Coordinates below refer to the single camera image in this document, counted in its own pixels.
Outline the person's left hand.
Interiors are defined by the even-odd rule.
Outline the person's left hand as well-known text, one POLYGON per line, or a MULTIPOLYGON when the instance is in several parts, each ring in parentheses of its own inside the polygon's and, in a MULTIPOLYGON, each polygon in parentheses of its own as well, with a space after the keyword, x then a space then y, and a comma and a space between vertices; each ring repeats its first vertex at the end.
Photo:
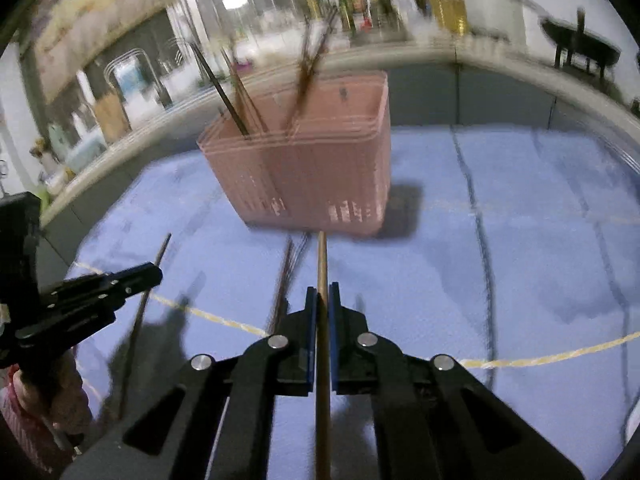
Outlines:
POLYGON ((76 436, 84 434, 92 422, 88 396, 82 388, 73 353, 67 351, 49 372, 27 374, 20 368, 13 375, 13 388, 21 408, 45 420, 57 430, 76 436))

